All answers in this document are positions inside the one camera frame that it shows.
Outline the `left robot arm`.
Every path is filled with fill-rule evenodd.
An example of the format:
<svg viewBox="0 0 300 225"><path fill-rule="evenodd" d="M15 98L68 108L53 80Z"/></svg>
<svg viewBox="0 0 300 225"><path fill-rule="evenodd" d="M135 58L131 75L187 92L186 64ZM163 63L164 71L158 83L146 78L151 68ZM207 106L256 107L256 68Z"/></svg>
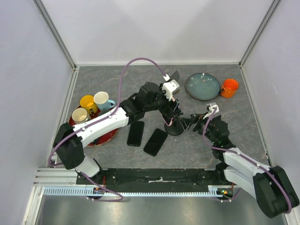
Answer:
<svg viewBox="0 0 300 225"><path fill-rule="evenodd" d="M92 184L99 184L103 179L101 167L85 156L84 148L98 137L142 119L146 112L158 110L166 124L170 125L181 114L179 102L173 98L179 89L175 80L160 85L147 82L137 93L101 116L74 126L67 122L62 124L53 143L61 164L67 170L76 169L84 173Z"/></svg>

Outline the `black round phone stand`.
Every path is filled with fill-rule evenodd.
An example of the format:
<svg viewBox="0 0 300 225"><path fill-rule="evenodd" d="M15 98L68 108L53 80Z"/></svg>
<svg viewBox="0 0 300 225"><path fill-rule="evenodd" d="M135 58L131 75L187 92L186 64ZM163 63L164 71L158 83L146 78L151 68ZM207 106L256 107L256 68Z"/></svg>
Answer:
<svg viewBox="0 0 300 225"><path fill-rule="evenodd" d="M180 117L173 119L170 124L164 125L165 132L171 136L179 136L184 132L182 119Z"/></svg>

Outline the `copper base phone stand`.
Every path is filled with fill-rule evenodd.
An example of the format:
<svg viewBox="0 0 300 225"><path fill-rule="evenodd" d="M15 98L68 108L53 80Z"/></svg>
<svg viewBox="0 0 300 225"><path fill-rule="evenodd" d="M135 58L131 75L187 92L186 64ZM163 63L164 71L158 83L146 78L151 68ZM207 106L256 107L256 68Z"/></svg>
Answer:
<svg viewBox="0 0 300 225"><path fill-rule="evenodd" d="M178 70L174 71L174 73L170 76L171 80L175 80L176 82L179 82L180 74ZM177 94L180 91L180 86L173 92L173 94Z"/></svg>

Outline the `black phone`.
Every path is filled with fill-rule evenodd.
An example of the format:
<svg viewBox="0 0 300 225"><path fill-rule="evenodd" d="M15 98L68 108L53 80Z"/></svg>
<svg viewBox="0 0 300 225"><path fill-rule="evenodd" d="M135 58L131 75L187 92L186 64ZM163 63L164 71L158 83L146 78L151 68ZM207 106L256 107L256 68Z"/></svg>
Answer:
<svg viewBox="0 0 300 225"><path fill-rule="evenodd" d="M130 125L127 145L133 147L140 147L143 138L144 122L136 121Z"/></svg>
<svg viewBox="0 0 300 225"><path fill-rule="evenodd" d="M167 137L168 134L165 131L159 128L155 129L146 145L144 146L143 151L150 156L155 157L160 151Z"/></svg>

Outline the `pink case phone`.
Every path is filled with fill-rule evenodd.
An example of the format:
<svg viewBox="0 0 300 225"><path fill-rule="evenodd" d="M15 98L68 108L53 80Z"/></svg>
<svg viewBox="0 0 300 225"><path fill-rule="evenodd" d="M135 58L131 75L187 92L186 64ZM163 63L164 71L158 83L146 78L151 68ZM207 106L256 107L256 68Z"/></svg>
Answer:
<svg viewBox="0 0 300 225"><path fill-rule="evenodd" d="M168 106L166 107L166 110L163 114L163 119L165 121L165 124L170 124L170 122L174 119L175 117L173 117L173 101L171 99L171 101L168 103Z"/></svg>

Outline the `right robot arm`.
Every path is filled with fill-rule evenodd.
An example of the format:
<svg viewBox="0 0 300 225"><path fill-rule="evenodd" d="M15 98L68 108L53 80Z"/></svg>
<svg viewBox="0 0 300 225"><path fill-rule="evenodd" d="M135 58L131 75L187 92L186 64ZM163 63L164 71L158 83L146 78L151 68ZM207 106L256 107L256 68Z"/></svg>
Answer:
<svg viewBox="0 0 300 225"><path fill-rule="evenodd" d="M269 218L290 213L300 200L285 172L280 166L271 167L247 156L229 139L228 124L221 116L211 119L207 114L193 114L181 118L185 130L202 135L205 144L215 158L223 162L223 168L215 172L219 184L232 182L256 199L261 211Z"/></svg>

